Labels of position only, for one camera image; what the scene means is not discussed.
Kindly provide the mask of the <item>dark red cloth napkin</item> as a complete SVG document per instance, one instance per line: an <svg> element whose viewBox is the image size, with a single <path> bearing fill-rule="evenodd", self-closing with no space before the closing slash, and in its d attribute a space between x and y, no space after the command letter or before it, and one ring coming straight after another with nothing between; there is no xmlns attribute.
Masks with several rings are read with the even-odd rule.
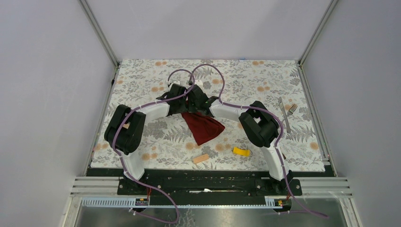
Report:
<svg viewBox="0 0 401 227"><path fill-rule="evenodd" d="M200 113L181 113L198 146L219 136L225 126L212 117Z"/></svg>

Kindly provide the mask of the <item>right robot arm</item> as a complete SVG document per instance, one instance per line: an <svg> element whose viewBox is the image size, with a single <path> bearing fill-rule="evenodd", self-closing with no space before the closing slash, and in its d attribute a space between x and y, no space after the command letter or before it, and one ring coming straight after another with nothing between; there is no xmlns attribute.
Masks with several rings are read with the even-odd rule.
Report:
<svg viewBox="0 0 401 227"><path fill-rule="evenodd" d="M199 86L187 96L188 111L182 114L198 145L220 135L224 126L215 118L227 118L238 121L248 140L261 149L268 164L270 187L278 195L293 197L290 188L292 171L284 163L284 155L279 148L282 123L278 117L267 111L259 101L249 106L235 105L221 101L216 96L207 97Z"/></svg>

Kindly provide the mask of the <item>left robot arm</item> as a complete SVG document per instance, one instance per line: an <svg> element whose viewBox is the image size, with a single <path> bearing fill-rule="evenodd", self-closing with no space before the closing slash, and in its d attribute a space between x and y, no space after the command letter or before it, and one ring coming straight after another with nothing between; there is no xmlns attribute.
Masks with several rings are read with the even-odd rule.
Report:
<svg viewBox="0 0 401 227"><path fill-rule="evenodd" d="M126 105L117 106L106 130L104 140L118 155L124 175L130 179L129 189L142 194L147 182L142 178L145 173L139 153L144 126L149 121L171 115L171 110L186 111L185 103L189 92L194 88L173 84L170 90L148 104L131 109Z"/></svg>

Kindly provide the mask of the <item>silver fork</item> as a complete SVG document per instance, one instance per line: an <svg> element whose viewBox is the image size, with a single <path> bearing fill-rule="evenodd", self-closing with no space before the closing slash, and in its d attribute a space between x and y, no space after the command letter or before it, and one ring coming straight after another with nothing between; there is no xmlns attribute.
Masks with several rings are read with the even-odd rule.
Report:
<svg viewBox="0 0 401 227"><path fill-rule="evenodd" d="M298 105L297 104L293 104L290 107L290 109L287 111L286 117L292 116L295 113L295 111L297 110L297 108L298 108Z"/></svg>

